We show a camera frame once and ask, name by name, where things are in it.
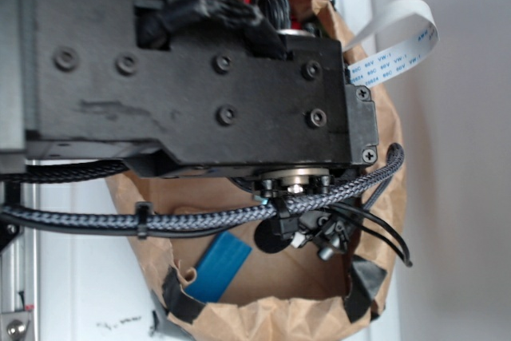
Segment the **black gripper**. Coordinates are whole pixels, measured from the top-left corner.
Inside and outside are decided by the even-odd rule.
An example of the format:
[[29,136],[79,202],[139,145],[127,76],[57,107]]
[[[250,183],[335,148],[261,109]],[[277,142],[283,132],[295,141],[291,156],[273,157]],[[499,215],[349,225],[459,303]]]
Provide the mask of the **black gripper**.
[[313,244],[321,260],[347,253],[355,226],[339,213],[321,208],[292,216],[284,210],[281,199],[276,203],[277,215],[261,221],[255,229],[253,239],[260,251],[276,254],[289,247],[298,249]]

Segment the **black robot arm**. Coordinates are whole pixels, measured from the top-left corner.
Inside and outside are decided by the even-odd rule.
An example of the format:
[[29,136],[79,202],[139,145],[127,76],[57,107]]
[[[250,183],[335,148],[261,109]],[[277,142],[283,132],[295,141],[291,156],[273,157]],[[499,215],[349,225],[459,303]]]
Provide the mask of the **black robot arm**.
[[299,218],[362,193],[376,111],[342,43],[293,30],[330,0],[1,0],[1,179],[227,177],[269,199],[197,216],[56,213],[5,197],[1,222],[194,237]]

